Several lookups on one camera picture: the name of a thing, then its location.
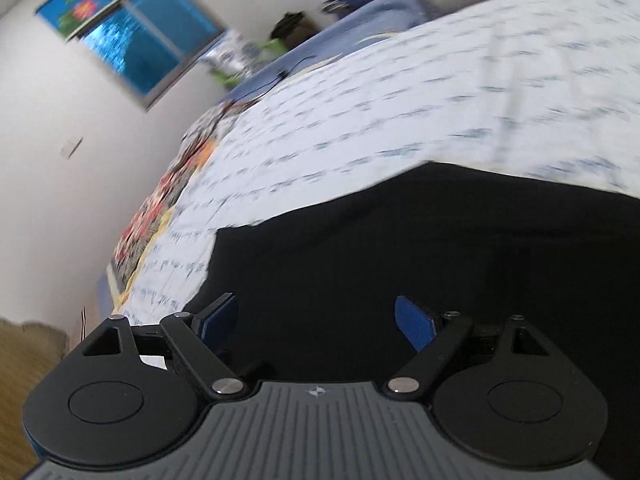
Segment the floral patterned quilt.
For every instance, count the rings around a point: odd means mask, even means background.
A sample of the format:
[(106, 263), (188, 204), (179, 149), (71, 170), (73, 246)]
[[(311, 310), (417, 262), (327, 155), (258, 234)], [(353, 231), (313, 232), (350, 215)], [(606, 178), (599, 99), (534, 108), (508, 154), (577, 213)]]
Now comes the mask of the floral patterned quilt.
[(118, 311), (128, 298), (149, 252), (149, 244), (167, 229), (175, 203), (186, 185), (203, 169), (239, 116), (256, 102), (256, 99), (224, 100), (186, 130), (178, 154), (122, 231), (115, 246), (106, 271), (114, 311)]

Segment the white wall switch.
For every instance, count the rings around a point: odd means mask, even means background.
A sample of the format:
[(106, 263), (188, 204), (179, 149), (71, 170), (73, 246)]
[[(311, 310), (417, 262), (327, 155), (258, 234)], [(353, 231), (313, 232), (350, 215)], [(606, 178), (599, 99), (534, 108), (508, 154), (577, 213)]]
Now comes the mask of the white wall switch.
[(82, 136), (78, 136), (77, 138), (68, 138), (65, 140), (60, 149), (61, 156), (64, 159), (70, 159), (81, 146), (83, 140), (84, 138)]

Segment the blue window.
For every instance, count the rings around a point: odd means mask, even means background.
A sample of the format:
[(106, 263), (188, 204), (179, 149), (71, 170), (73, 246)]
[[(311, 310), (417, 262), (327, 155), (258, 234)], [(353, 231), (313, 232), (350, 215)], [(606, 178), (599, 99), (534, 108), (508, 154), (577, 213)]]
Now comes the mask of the blue window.
[(120, 0), (79, 41), (150, 108), (225, 30), (196, 0)]

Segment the floral pillow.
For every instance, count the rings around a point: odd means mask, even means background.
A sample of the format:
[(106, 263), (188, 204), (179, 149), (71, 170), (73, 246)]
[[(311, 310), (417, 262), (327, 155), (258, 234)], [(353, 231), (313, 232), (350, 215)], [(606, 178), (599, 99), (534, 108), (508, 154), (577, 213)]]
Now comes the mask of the floral pillow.
[(216, 81), (227, 90), (255, 76), (288, 49), (280, 39), (255, 42), (235, 29), (228, 29), (199, 58)]

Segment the light blue blanket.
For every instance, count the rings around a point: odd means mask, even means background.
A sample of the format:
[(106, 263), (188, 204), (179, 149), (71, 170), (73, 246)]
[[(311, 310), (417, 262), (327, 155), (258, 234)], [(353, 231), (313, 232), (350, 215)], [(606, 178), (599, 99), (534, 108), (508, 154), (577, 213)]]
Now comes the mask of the light blue blanket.
[(430, 0), (374, 0), (279, 56), (230, 90), (224, 100), (257, 96), (304, 68), (346, 56), (390, 35), (427, 23), (442, 14)]

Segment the white script-print bed sheet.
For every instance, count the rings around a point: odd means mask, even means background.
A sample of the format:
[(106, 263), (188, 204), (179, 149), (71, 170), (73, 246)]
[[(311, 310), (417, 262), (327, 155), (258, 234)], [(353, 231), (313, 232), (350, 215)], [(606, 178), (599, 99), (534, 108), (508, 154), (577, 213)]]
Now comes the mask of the white script-print bed sheet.
[(639, 0), (489, 1), (281, 84), (186, 186), (122, 312), (188, 311), (222, 229), (430, 162), (639, 203)]

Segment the black bag by wall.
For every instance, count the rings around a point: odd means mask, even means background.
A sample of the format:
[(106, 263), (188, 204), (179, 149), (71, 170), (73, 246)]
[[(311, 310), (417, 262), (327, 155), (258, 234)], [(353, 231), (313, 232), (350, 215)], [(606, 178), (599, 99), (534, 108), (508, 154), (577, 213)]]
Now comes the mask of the black bag by wall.
[(273, 26), (270, 38), (285, 40), (298, 30), (310, 32), (311, 35), (319, 31), (318, 25), (305, 12), (286, 12)]

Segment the black pants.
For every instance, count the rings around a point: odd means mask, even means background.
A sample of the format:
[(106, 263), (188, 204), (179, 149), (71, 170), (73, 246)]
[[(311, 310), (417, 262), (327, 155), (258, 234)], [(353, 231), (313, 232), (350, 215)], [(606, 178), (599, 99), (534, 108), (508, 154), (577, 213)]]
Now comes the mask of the black pants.
[(594, 460), (639, 474), (639, 203), (580, 186), (420, 166), (367, 190), (217, 233), (186, 305), (230, 292), (222, 347), (250, 382), (385, 382), (413, 357), (398, 297), (500, 323), (519, 314), (604, 394)]

